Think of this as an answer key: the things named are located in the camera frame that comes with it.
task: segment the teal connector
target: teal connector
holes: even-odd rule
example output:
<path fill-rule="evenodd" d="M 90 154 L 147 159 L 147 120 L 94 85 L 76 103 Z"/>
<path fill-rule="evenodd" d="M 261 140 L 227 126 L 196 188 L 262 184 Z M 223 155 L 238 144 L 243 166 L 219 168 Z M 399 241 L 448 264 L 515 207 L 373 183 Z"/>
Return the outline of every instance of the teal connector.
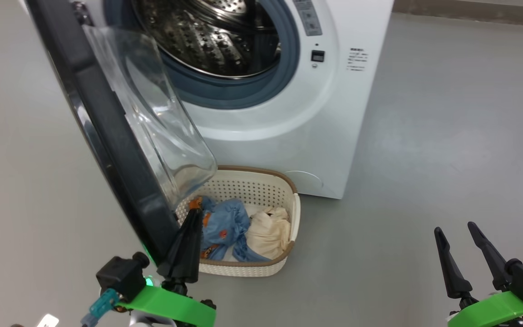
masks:
<path fill-rule="evenodd" d="M 108 290 L 103 292 L 100 298 L 90 306 L 89 313 L 80 321 L 82 327 L 96 326 L 100 318 L 102 318 L 102 316 L 108 311 L 112 310 L 118 301 L 120 301 L 118 292 L 112 288 L 108 288 Z"/>

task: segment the white cloth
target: white cloth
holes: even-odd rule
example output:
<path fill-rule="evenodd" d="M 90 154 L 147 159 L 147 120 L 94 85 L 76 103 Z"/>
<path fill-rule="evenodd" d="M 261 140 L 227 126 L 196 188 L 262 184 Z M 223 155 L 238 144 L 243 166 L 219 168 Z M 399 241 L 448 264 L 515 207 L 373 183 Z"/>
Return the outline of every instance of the white cloth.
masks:
<path fill-rule="evenodd" d="M 267 207 L 252 216 L 245 234 L 247 246 L 259 255 L 275 259 L 288 247 L 290 228 L 286 209 Z"/>

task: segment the blue cloth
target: blue cloth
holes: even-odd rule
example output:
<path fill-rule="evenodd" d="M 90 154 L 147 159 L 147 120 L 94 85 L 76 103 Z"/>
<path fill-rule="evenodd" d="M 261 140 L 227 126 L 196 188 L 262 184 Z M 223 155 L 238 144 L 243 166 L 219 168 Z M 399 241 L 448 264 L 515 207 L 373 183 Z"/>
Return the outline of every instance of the blue cloth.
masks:
<path fill-rule="evenodd" d="M 229 199 L 215 204 L 209 197 L 203 197 L 203 234 L 201 254 L 211 260 L 222 260 L 227 248 L 242 239 L 249 228 L 249 217 L 239 199 Z"/>
<path fill-rule="evenodd" d="M 237 261 L 243 263 L 255 263 L 259 261 L 271 261 L 270 259 L 257 254 L 249 246 L 247 246 L 247 240 L 245 236 L 238 238 L 235 247 L 233 248 L 233 256 Z"/>

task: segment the stainless steel drum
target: stainless steel drum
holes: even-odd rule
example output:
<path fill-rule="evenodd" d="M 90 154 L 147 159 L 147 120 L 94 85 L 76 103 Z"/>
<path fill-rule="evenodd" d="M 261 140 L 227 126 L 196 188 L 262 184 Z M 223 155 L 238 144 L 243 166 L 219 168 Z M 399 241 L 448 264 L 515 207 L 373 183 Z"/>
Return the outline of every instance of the stainless steel drum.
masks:
<path fill-rule="evenodd" d="M 133 0 L 138 20 L 164 52 L 209 76 L 243 79 L 280 59 L 280 39 L 255 0 Z"/>

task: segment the clothes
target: clothes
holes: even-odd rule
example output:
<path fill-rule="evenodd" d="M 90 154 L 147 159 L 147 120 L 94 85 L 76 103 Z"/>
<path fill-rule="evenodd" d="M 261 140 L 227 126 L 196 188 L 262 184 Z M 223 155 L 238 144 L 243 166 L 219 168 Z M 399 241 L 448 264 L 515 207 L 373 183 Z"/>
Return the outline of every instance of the clothes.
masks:
<path fill-rule="evenodd" d="M 229 199 L 215 204 L 209 197 L 197 197 L 189 203 L 189 208 L 198 207 L 204 214 L 201 258 L 222 260 L 229 246 L 240 239 L 245 242 L 249 217 L 241 200 Z"/>
<path fill-rule="evenodd" d="M 268 207 L 252 216 L 245 234 L 247 248 L 259 257 L 275 259 L 288 247 L 290 228 L 286 209 Z"/>
<path fill-rule="evenodd" d="M 249 246 L 247 246 L 247 237 L 238 238 L 233 248 L 233 256 L 237 261 L 242 263 L 256 263 L 260 261 L 271 261 L 271 259 L 257 254 Z"/>

